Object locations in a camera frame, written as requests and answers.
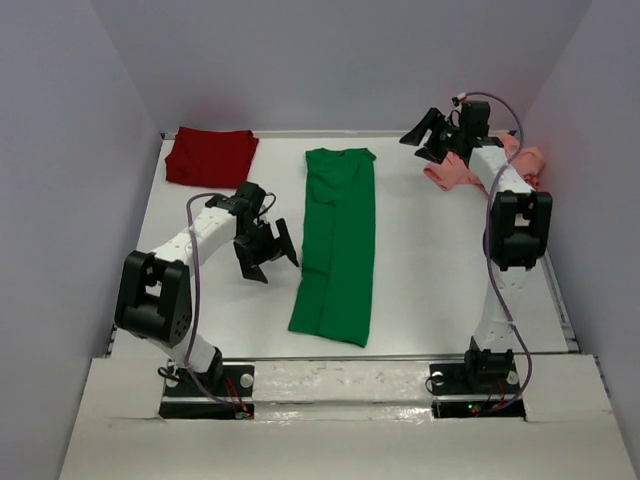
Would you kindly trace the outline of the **green t shirt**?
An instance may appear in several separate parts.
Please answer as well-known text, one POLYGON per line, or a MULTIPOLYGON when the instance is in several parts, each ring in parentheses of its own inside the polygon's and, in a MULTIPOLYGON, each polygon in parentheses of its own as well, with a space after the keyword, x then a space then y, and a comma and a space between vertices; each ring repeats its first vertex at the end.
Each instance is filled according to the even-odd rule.
POLYGON ((305 153, 301 281, 291 332, 367 345, 376 249, 375 160, 366 148, 305 153))

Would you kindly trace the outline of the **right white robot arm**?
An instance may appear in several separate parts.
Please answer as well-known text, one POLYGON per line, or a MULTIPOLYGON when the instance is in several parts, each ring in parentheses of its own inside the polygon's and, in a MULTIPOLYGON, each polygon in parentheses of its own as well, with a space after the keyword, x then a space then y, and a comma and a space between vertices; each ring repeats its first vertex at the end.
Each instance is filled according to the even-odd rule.
POLYGON ((453 153, 488 195, 483 253, 488 285, 482 315, 462 361, 434 364, 426 382, 435 396, 482 395, 520 391, 513 347, 522 341, 510 303, 529 272, 544 256, 553 200, 518 173, 504 143, 491 135, 489 95, 462 93, 450 114, 430 108, 401 138, 416 156, 437 164, 453 153))

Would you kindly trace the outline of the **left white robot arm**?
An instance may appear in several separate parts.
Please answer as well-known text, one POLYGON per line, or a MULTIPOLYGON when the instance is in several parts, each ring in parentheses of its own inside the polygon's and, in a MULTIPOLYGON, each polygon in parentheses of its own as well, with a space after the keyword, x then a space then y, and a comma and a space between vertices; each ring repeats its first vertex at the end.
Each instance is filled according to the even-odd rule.
POLYGON ((114 323, 162 350, 195 392, 215 392, 224 376, 221 351, 198 332, 201 267, 232 246, 242 277, 265 283, 266 262, 298 262, 284 219, 269 222, 276 196, 244 182, 230 195, 197 194, 185 205, 186 227, 149 252, 134 250, 123 263, 114 323))

